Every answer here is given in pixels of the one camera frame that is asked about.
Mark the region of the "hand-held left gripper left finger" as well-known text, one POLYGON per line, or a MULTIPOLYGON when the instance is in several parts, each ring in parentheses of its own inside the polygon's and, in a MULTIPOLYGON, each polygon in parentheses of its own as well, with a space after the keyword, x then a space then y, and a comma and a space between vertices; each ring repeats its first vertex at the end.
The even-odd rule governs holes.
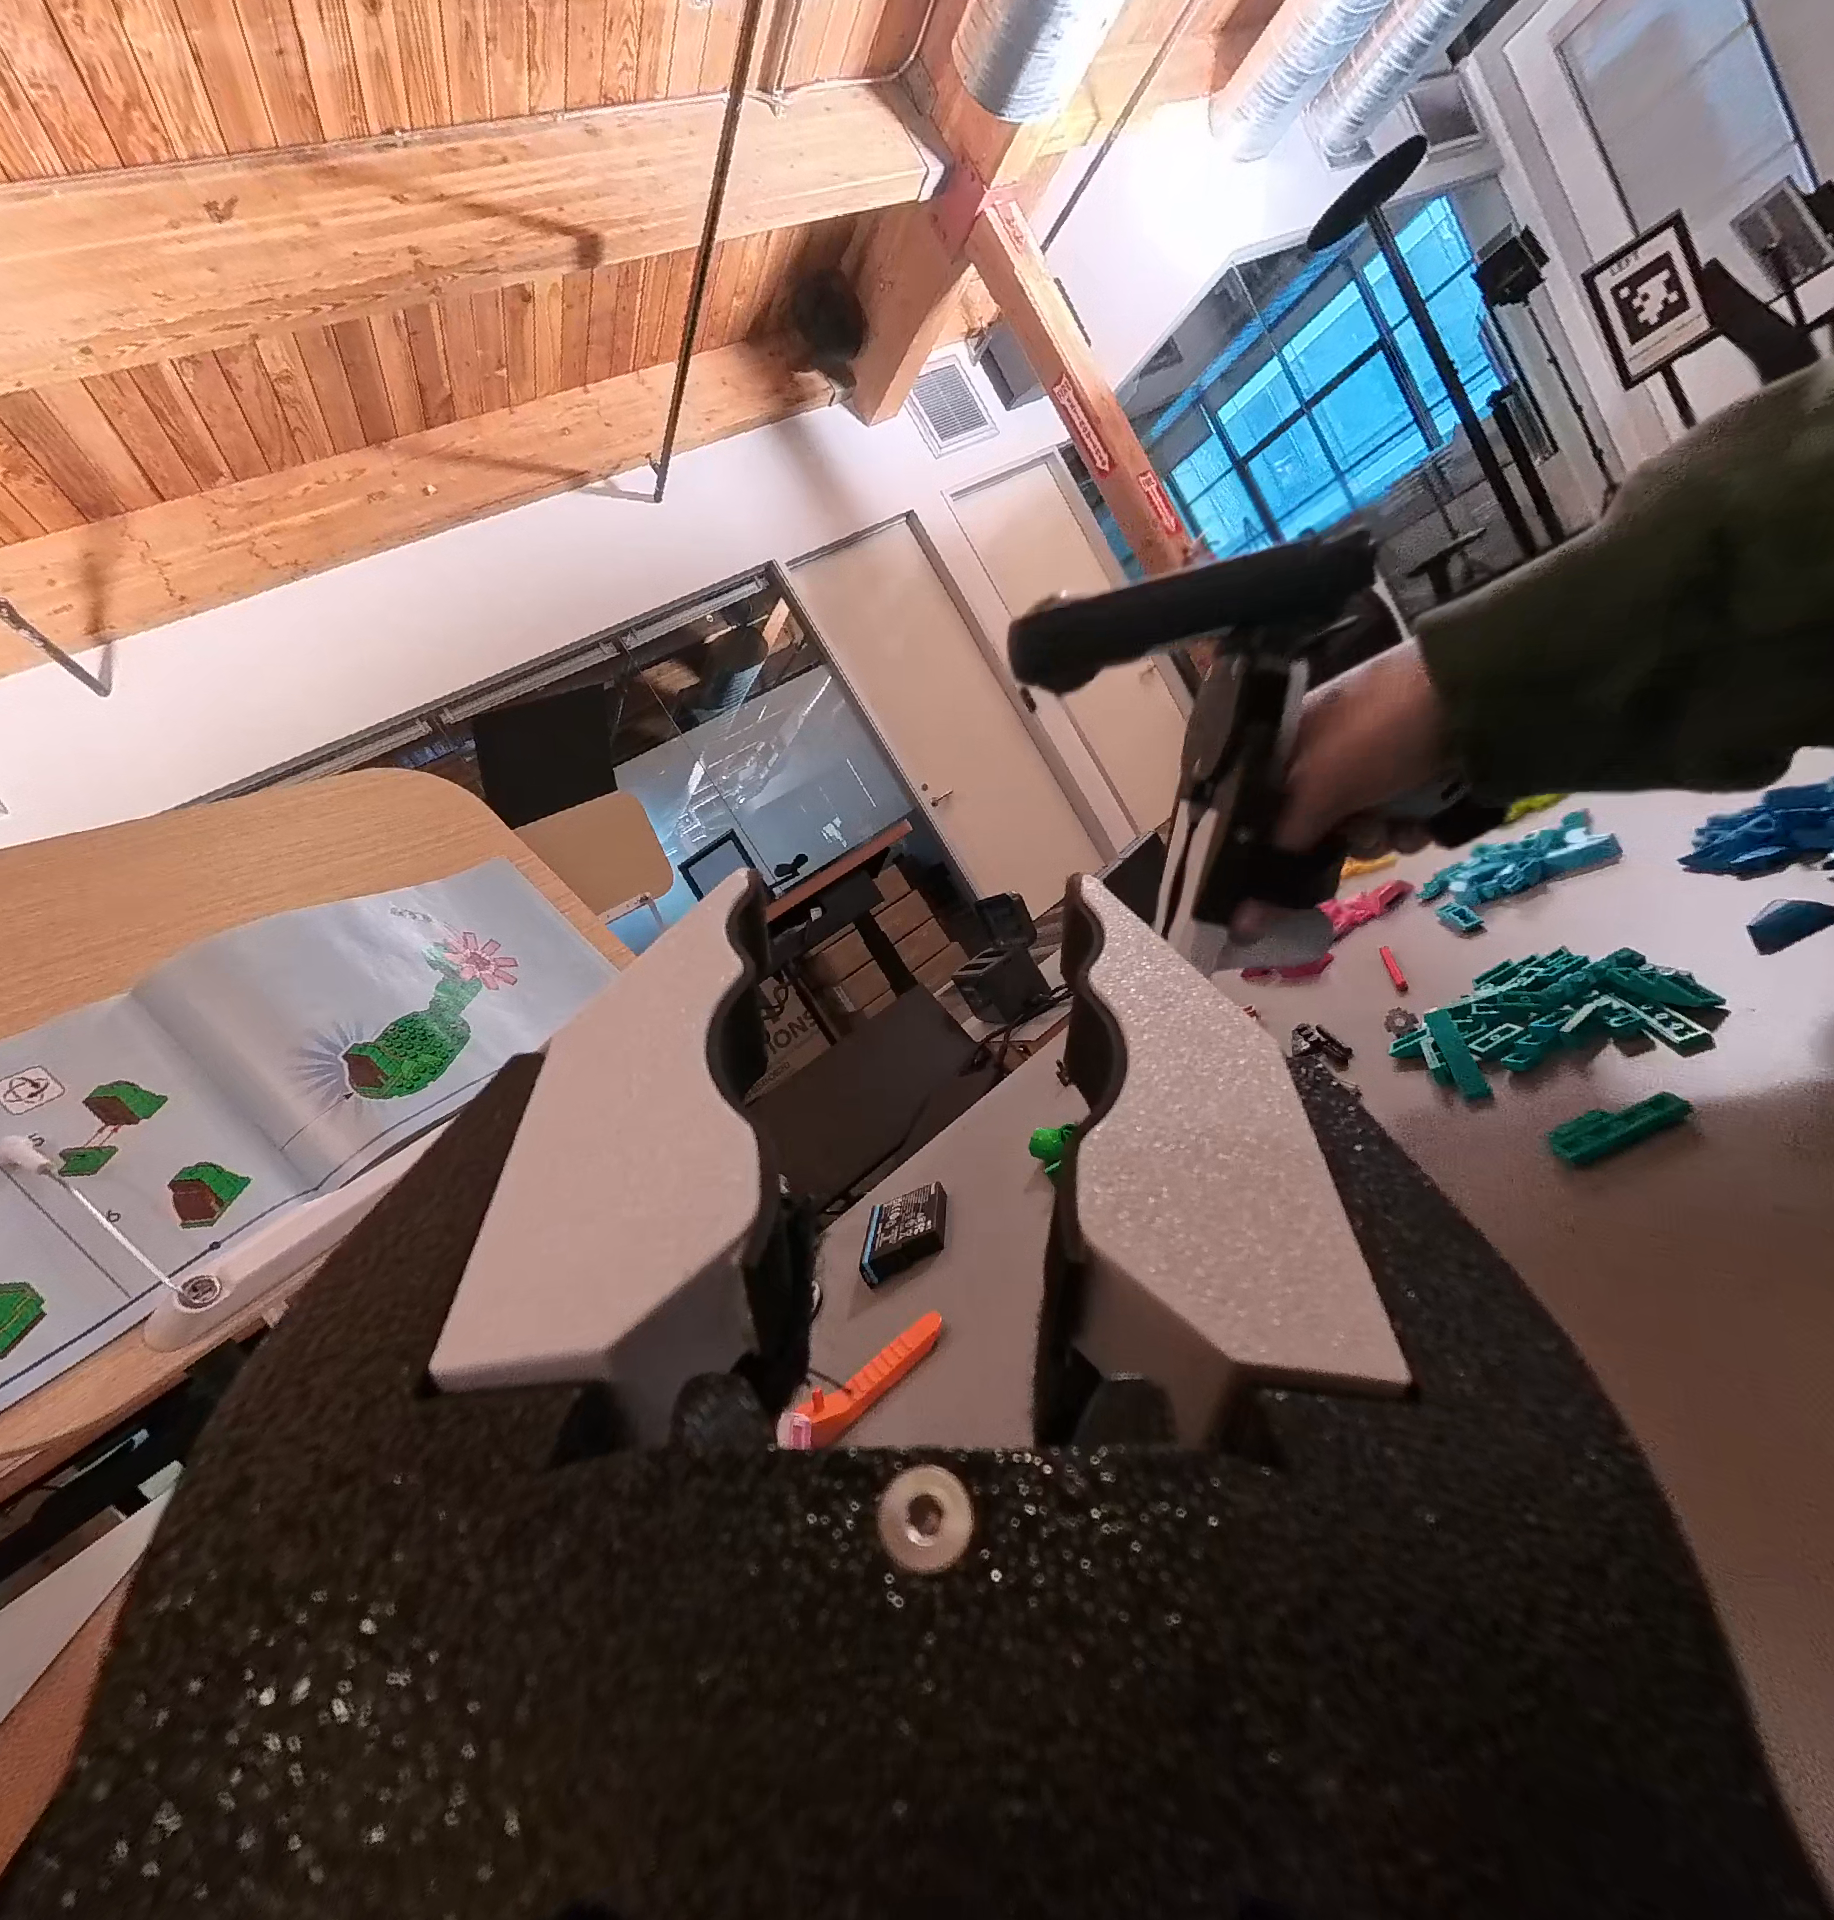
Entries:
POLYGON ((445 1396, 597 1389, 622 1440, 728 1378, 774 1440, 807 1371, 812 1257, 748 1115, 768 899, 718 884, 544 1047, 427 1366, 445 1396))

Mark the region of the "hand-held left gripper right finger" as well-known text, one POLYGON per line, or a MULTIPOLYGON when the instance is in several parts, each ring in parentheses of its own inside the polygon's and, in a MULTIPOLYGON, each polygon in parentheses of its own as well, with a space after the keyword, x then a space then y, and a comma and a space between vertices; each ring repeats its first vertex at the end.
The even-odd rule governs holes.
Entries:
POLYGON ((1058 1175, 1034 1440, 1098 1428, 1110 1383, 1160 1442, 1234 1442, 1266 1392, 1406 1401, 1409 1361, 1278 1041, 1098 876, 1074 876, 1058 1175))

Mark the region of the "pile of pink lego pieces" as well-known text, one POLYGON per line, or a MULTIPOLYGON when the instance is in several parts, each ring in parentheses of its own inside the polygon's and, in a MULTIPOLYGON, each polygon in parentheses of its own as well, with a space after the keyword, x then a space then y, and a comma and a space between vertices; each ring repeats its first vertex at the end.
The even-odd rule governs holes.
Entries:
POLYGON ((1315 908, 1321 908, 1334 931, 1334 943, 1331 957, 1314 966, 1286 972, 1286 973, 1242 973, 1245 977, 1282 977, 1282 980, 1306 980, 1319 973, 1326 973, 1334 960, 1334 947, 1341 936, 1348 936, 1370 924, 1384 919, 1395 913, 1406 901, 1414 897, 1414 887, 1406 878, 1391 878, 1373 887, 1365 887, 1357 894, 1349 894, 1339 901, 1326 901, 1315 908))

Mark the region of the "orange lego brick separator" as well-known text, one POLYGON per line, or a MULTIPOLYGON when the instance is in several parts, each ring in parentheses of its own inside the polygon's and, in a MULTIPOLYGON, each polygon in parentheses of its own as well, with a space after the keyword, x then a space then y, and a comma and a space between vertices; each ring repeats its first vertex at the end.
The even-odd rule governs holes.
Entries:
POLYGON ((846 1380, 812 1380, 779 1415, 776 1428, 779 1448, 787 1454, 832 1448, 929 1359, 944 1331, 944 1316, 927 1312, 846 1380))

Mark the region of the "pile of blue lego pieces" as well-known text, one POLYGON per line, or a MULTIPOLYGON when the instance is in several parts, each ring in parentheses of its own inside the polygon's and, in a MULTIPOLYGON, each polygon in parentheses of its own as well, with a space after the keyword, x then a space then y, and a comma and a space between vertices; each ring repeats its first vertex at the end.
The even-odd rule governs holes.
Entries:
POLYGON ((1772 876, 1794 867, 1834 876, 1834 777, 1775 787, 1744 810, 1708 816, 1678 863, 1697 876, 1772 876))

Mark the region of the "person's right hand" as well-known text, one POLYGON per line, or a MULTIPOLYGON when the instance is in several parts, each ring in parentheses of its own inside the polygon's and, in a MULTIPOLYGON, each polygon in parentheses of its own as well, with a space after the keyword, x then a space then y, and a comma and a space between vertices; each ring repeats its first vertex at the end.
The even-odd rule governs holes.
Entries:
POLYGON ((1401 813, 1459 774, 1445 703, 1416 638, 1312 691, 1282 777, 1275 846, 1312 853, 1339 843, 1348 855, 1409 855, 1431 832, 1401 813))

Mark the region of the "beige door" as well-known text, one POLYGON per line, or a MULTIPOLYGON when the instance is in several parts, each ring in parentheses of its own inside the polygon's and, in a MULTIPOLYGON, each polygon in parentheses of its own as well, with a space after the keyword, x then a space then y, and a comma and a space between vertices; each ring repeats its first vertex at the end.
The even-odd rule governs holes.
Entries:
POLYGON ((1120 620, 1122 573, 1060 455, 949 498, 1004 617, 1003 660, 1062 724, 1124 846, 1173 821, 1188 733, 1180 681, 1120 620))
POLYGON ((914 517, 785 567, 961 878, 1042 913, 1098 846, 914 517))

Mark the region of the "small black box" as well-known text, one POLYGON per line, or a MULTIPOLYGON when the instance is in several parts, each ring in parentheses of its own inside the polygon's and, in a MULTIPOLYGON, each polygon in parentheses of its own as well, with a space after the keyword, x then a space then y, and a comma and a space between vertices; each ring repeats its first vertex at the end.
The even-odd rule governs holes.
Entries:
POLYGON ((857 1258, 862 1284, 878 1290, 946 1246, 946 1187, 929 1182, 869 1207, 857 1258))

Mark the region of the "glass office partition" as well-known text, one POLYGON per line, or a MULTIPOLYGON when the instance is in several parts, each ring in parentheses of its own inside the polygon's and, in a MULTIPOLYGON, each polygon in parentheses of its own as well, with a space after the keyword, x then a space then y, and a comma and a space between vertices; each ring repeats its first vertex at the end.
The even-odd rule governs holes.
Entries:
POLYGON ((449 780, 507 825, 625 792, 645 807, 677 894, 686 863, 720 841, 734 839, 783 894, 913 825, 916 810, 777 564, 288 756, 204 802, 364 769, 449 780))

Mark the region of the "black round disc on stand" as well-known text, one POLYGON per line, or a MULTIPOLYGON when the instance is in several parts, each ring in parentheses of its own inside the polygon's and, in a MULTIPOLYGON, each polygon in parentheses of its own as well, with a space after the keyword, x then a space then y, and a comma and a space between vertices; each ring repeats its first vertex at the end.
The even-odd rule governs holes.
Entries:
POLYGON ((1381 156, 1375 156, 1318 216, 1306 236, 1306 253, 1331 251, 1349 241, 1361 227, 1372 225, 1373 216, 1380 216, 1384 206, 1426 164, 1426 156, 1430 139, 1425 135, 1409 135, 1381 156))

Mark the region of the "printed tag sign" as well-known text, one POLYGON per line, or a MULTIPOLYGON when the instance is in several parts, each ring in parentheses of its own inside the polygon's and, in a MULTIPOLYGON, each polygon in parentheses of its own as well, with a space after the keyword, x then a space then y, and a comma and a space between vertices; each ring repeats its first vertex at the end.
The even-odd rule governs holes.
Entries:
POLYGON ((1682 211, 1589 263, 1579 288, 1624 392, 1719 338, 1700 284, 1700 251, 1682 211))

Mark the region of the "wooden support post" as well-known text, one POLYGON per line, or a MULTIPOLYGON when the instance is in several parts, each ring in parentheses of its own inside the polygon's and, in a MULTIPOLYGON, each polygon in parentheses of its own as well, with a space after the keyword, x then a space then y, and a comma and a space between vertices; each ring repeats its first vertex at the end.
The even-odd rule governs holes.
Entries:
POLYGON ((1184 519, 1104 377, 1013 196, 981 199, 965 251, 1145 575, 1189 568, 1196 543, 1184 519))

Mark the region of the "blue tinted window wall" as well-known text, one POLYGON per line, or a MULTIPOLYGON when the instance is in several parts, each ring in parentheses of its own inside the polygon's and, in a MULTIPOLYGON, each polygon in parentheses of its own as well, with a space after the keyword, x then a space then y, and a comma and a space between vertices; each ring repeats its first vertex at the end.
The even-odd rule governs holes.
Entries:
POLYGON ((1119 397, 1213 559, 1365 527, 1397 586, 1456 546, 1475 578, 1520 544, 1375 243, 1228 269, 1119 397))

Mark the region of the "white wall air vent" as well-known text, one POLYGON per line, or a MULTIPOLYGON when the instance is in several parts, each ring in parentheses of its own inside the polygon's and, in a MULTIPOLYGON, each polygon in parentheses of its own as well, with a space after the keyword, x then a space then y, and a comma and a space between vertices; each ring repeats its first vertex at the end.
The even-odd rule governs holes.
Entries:
POLYGON ((959 354, 936 359, 916 373, 905 416, 936 458, 985 443, 1000 429, 976 373, 959 354))

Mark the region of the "silver ventilation duct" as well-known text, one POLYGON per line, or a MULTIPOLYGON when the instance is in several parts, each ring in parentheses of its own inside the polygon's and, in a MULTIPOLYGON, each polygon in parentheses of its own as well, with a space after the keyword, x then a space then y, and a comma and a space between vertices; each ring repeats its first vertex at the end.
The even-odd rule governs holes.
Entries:
POLYGON ((966 2, 949 59, 966 96, 994 120, 1060 113, 1124 2, 966 2))
POLYGON ((1331 170, 1483 9, 1481 2, 1286 2, 1211 99, 1211 135, 1234 162, 1263 162, 1297 120, 1331 170))

